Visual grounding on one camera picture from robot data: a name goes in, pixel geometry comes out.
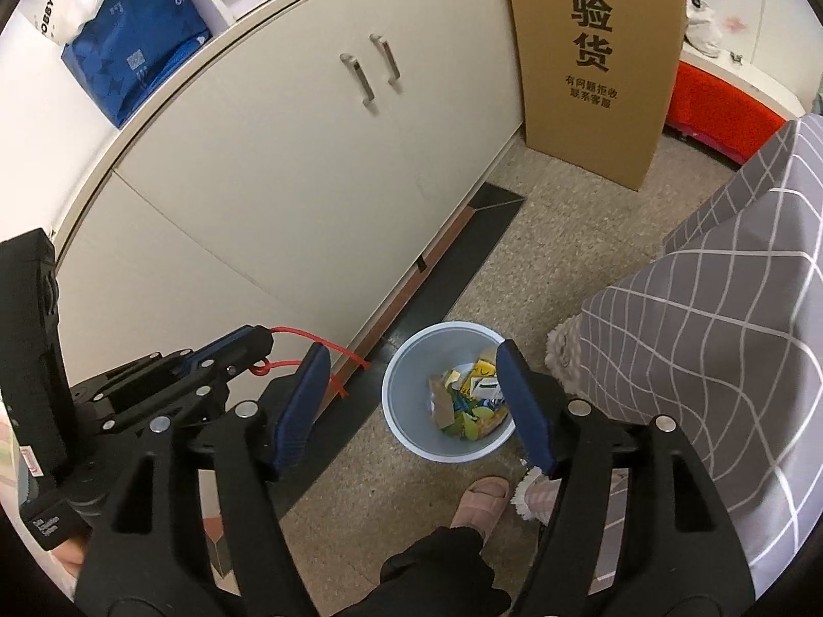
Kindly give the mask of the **person's left hand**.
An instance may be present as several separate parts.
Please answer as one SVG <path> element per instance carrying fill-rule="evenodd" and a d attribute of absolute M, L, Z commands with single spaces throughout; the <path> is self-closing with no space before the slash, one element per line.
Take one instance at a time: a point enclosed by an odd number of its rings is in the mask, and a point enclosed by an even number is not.
<path fill-rule="evenodd" d="M 74 591 L 78 578 L 80 578 L 89 542 L 90 539 L 84 536 L 74 536 L 60 543 L 50 552 L 51 558 L 70 576 L 71 591 Z"/>

